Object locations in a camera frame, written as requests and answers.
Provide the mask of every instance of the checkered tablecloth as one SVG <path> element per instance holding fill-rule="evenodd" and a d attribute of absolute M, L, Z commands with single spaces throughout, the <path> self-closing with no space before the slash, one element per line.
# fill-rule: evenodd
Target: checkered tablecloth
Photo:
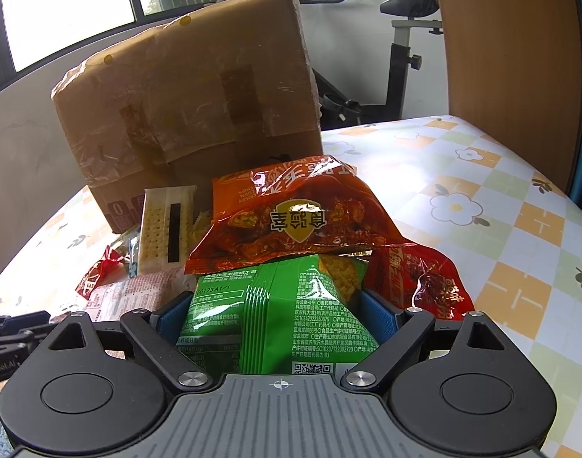
<path fill-rule="evenodd" d="M 456 264 L 475 307 L 551 384 L 558 414 L 543 451 L 582 457 L 582 211 L 546 177 L 451 116 L 322 134 L 358 167 L 401 233 Z M 0 314 L 80 309 L 74 288 L 114 239 L 87 188 L 0 276 Z"/>

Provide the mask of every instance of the floral tablecloth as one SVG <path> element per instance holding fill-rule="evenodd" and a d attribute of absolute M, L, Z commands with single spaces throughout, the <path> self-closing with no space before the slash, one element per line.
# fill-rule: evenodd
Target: floral tablecloth
<path fill-rule="evenodd" d="M 551 384 L 558 414 L 543 452 L 582 457 L 582 211 L 494 139 L 451 116 L 322 134 L 358 167 L 402 234 L 455 262 L 475 307 Z M 74 288 L 114 240 L 87 188 L 0 276 L 0 314 L 84 307 Z"/>

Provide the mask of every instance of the brown wooden panel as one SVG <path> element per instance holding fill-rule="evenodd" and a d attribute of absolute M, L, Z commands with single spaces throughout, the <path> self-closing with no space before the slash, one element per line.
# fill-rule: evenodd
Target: brown wooden panel
<path fill-rule="evenodd" d="M 582 112 L 576 0 L 439 2 L 450 113 L 565 189 Z"/>

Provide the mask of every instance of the brown cardboard box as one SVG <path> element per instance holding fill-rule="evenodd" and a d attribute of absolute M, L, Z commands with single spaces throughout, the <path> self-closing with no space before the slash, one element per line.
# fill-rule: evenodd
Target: brown cardboard box
<path fill-rule="evenodd" d="M 52 99 L 114 232 L 144 190 L 322 154 L 297 0 L 228 0 L 148 29 L 66 73 Z"/>

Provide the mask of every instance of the triangular cutout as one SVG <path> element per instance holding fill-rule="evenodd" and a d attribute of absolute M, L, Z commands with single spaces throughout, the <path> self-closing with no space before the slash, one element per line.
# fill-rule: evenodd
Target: triangular cutout
<path fill-rule="evenodd" d="M 85 348 L 85 338 L 79 324 L 69 324 L 58 335 L 49 349 L 60 351 L 63 349 Z"/>
<path fill-rule="evenodd" d="M 479 349 L 493 349 L 503 350 L 505 347 L 503 343 L 498 340 L 494 332 L 486 324 L 474 323 L 469 342 L 467 343 L 472 348 Z"/>

